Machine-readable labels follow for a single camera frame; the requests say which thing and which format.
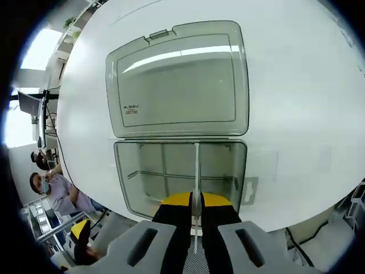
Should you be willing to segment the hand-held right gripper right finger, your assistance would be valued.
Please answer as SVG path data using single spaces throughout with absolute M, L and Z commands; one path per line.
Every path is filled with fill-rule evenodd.
M 202 246 L 210 273 L 273 273 L 254 239 L 225 197 L 201 193 Z

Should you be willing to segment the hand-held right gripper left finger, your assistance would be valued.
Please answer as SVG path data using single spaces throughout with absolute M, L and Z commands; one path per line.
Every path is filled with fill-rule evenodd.
M 106 257 L 107 273 L 182 273 L 190 247 L 192 193 L 169 196 L 151 221 L 118 238 Z

